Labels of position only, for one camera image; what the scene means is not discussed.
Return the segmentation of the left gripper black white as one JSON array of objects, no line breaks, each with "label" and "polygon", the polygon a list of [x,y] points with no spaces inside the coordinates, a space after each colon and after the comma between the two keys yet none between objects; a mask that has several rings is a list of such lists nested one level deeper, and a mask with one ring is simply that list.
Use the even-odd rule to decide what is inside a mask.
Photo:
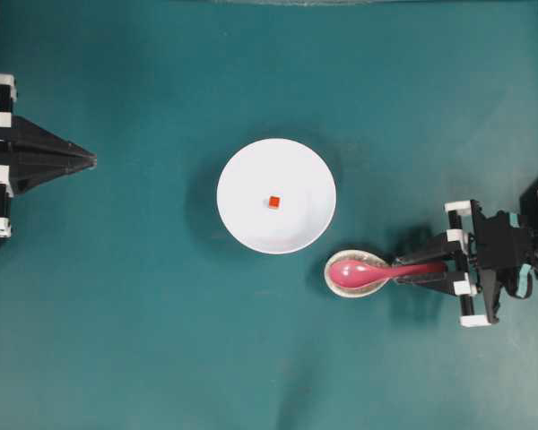
[{"label": "left gripper black white", "polygon": [[0,143],[9,142],[17,150],[87,159],[62,166],[13,163],[0,164],[0,246],[12,234],[11,200],[14,196],[50,182],[97,166],[97,156],[81,146],[65,140],[22,116],[13,116],[17,100],[15,79],[0,74]]}]

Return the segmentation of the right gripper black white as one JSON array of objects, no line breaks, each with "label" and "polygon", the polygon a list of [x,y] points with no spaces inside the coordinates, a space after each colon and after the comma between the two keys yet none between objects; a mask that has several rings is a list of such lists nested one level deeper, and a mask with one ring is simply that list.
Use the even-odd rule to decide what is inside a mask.
[{"label": "right gripper black white", "polygon": [[447,202],[444,210],[451,229],[430,238],[416,251],[397,256],[393,265],[452,261],[456,268],[467,268],[470,263],[475,268],[477,282],[472,283],[465,271],[402,276],[395,282],[455,297],[482,294],[485,313],[462,312],[460,324],[465,328],[496,324],[502,290],[521,300],[532,295],[534,232],[526,216],[498,211],[488,218],[475,200]]}]

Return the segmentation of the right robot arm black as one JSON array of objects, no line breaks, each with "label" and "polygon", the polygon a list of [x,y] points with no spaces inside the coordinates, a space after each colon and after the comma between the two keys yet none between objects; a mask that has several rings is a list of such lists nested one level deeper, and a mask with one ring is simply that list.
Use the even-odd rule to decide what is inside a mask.
[{"label": "right robot arm black", "polygon": [[501,294],[527,299],[538,280],[538,179],[521,195],[518,213],[487,217],[475,200],[448,202],[444,209],[448,230],[395,263],[402,269],[451,261],[453,270],[402,275],[395,282],[458,297],[466,328],[496,324]]}]

